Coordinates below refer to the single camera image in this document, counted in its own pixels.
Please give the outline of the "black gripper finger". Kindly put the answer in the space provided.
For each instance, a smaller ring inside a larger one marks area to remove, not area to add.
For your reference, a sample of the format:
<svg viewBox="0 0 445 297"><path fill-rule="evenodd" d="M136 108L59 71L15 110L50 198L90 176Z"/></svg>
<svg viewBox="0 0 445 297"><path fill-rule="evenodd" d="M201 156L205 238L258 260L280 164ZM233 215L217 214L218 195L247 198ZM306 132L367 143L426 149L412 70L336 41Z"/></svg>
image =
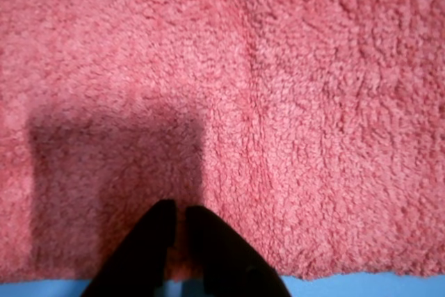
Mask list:
<svg viewBox="0 0 445 297"><path fill-rule="evenodd" d="M277 271L229 224L203 206L186 209L192 257L212 296L289 296Z"/></svg>
<svg viewBox="0 0 445 297"><path fill-rule="evenodd" d="M159 200L125 236L82 295L153 296L163 284L176 223L175 201Z"/></svg>

